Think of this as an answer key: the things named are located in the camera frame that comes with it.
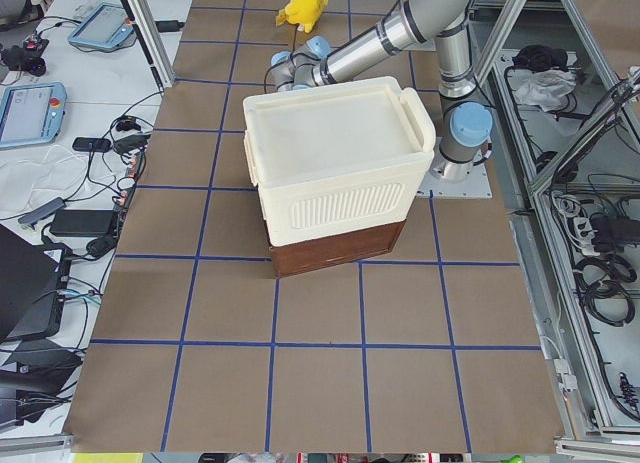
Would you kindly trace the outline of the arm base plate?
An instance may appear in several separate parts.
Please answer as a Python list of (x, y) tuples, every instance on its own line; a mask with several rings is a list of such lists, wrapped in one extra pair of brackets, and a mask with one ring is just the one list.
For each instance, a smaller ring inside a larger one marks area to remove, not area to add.
[(476, 165), (483, 156), (482, 147), (476, 148), (474, 158), (467, 163), (453, 163), (440, 151), (442, 137), (436, 138), (434, 159), (425, 173), (416, 196), (444, 199), (491, 199), (492, 190), (484, 163)]

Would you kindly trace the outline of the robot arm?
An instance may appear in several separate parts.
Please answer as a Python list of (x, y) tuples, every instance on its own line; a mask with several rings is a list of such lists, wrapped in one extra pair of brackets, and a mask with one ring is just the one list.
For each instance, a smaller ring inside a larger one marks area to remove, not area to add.
[(384, 170), (417, 180), (438, 162), (436, 130), (417, 92), (365, 71), (433, 40), (440, 90), (463, 99), (476, 83), (467, 47), (470, 0), (406, 0), (337, 49), (320, 37), (273, 56), (280, 119), (256, 163), (264, 182)]

